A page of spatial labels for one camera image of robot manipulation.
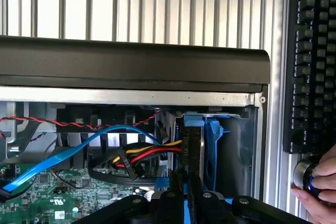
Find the person's bare hand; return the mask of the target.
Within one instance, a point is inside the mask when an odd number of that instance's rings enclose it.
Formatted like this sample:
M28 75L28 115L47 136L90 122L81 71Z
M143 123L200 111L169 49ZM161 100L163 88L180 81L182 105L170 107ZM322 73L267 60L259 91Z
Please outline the person's bare hand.
M312 170L312 185L320 190L317 197L296 186L291 192L307 211L311 223L335 223L335 147L326 152Z

